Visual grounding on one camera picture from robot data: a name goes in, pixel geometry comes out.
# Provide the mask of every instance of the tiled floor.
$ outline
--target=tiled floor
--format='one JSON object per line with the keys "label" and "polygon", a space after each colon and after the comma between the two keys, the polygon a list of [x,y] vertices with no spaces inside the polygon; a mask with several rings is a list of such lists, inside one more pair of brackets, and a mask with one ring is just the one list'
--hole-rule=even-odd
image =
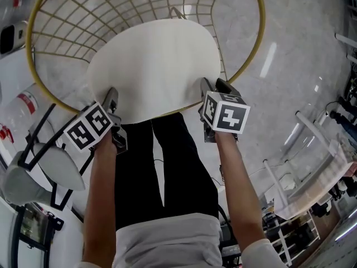
{"label": "tiled floor", "polygon": [[[267,22],[263,42],[253,62],[233,84],[251,106],[245,131],[239,136],[239,148],[258,195],[273,184],[262,169],[264,159],[269,160],[278,175],[285,172],[279,165],[286,159],[292,160],[299,176],[304,177],[324,158],[326,151],[317,140],[310,143],[312,134],[301,124],[297,125],[295,113],[301,111],[311,120],[317,118],[326,103],[342,92],[349,72],[346,48],[334,38],[336,32],[345,34],[342,0],[264,1]],[[259,25],[257,0],[216,0],[213,20],[230,78],[244,63],[255,42]],[[264,66],[269,59],[270,67]],[[52,89],[62,94],[63,100],[85,103],[89,99],[83,79],[86,65],[71,65],[59,69],[47,61],[38,71]],[[59,71],[64,79],[54,78]],[[214,144],[204,143],[197,109],[188,109],[183,115],[202,162],[210,175],[221,182],[218,151]],[[329,119],[324,127],[331,137],[340,130]],[[294,128],[296,131],[288,140]],[[156,158],[162,158],[157,142],[153,150]],[[74,159],[80,164],[84,157],[77,154]],[[162,162],[157,161],[156,168],[163,184]],[[89,170],[84,179],[88,185]],[[226,207],[224,190],[220,191],[220,203]],[[82,213],[87,193],[88,190],[74,194],[74,205]]]}

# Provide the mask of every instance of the gold wire chair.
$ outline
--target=gold wire chair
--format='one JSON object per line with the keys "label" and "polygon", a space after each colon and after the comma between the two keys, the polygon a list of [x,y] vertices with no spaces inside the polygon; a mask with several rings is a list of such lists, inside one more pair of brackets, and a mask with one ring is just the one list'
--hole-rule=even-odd
{"label": "gold wire chair", "polygon": [[221,78],[232,83],[253,60],[262,41],[265,27],[264,2],[257,0],[260,24],[254,47],[242,67],[228,79],[212,18],[215,1],[37,0],[30,15],[26,36],[30,71],[35,82],[54,103],[70,112],[78,113],[76,108],[59,100],[44,85],[36,71],[33,53],[68,57],[89,63],[105,43],[129,27],[162,18],[188,18],[210,31],[220,52]]}

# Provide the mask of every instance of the gold metal frame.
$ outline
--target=gold metal frame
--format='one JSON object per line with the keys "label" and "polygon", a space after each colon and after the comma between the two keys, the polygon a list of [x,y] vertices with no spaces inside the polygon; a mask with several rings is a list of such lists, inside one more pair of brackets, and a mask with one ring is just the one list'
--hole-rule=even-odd
{"label": "gold metal frame", "polygon": [[[78,113],[77,109],[62,102],[47,89],[36,71],[32,53],[69,57],[89,63],[91,57],[93,57],[104,43],[108,42],[113,36],[126,28],[162,18],[189,18],[203,25],[211,32],[221,56],[221,77],[232,83],[253,60],[262,42],[266,19],[264,1],[257,0],[260,23],[254,47],[245,63],[230,79],[227,79],[226,76],[223,56],[213,23],[212,11],[215,1],[216,0],[102,0],[102,3],[91,9],[88,7],[90,0],[63,0],[54,10],[47,10],[46,4],[50,3],[51,0],[37,0],[30,15],[26,34],[26,52],[30,71],[35,82],[54,103],[70,112]],[[66,13],[65,16],[61,15],[60,12],[65,10],[66,7],[68,9],[69,4],[72,5],[71,12]],[[104,12],[101,11],[99,14],[98,11],[101,8],[106,8],[106,10]],[[73,14],[76,11],[84,11],[85,15],[83,15],[79,21],[72,21]],[[39,13],[47,16],[48,20],[37,30],[35,29],[35,20]],[[109,13],[114,14],[114,17],[106,20],[106,15]],[[92,21],[84,25],[87,18],[90,18]],[[55,27],[54,32],[47,33],[46,27],[52,23],[59,25]],[[63,26],[70,28],[66,34],[60,34],[60,29]],[[74,31],[79,31],[77,37],[72,35]],[[46,39],[47,41],[39,43],[39,39]],[[68,45],[65,51],[63,51],[64,45]],[[182,111],[196,104],[174,112]]]}

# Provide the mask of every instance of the white cloth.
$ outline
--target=white cloth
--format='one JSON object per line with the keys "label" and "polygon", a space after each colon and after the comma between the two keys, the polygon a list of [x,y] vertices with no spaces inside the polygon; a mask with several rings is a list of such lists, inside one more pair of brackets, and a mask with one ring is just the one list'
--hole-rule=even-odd
{"label": "white cloth", "polygon": [[[206,214],[156,219],[117,231],[113,268],[221,267],[220,224]],[[245,268],[285,268],[269,240],[259,240],[242,253]],[[76,268],[99,268],[81,262]]]}

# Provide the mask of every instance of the plastic bottle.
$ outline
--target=plastic bottle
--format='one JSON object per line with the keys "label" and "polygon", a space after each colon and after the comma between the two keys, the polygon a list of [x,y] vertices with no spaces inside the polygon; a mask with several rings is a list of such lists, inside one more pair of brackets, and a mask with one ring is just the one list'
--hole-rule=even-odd
{"label": "plastic bottle", "polygon": [[47,111],[49,101],[36,84],[33,84],[6,107],[0,108],[0,139],[8,138],[16,142],[17,138],[24,138],[35,121]]}

